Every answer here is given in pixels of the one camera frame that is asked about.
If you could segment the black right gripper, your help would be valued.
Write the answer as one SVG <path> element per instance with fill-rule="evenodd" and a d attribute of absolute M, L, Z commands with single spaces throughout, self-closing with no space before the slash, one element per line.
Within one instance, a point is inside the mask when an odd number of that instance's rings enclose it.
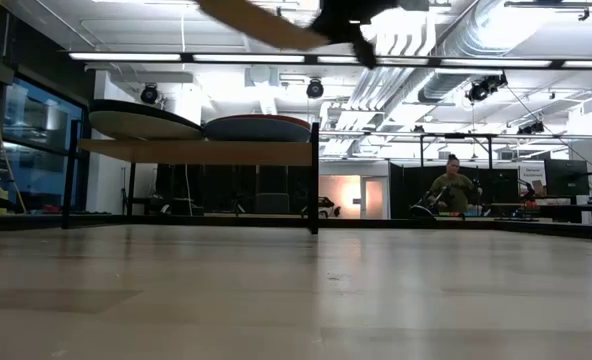
<path fill-rule="evenodd" d="M 377 65 L 374 46 L 363 37 L 360 26 L 398 5 L 397 0 L 324 0 L 314 23 L 307 27 L 314 35 L 312 47 L 349 43 L 358 62 L 373 69 Z"/>

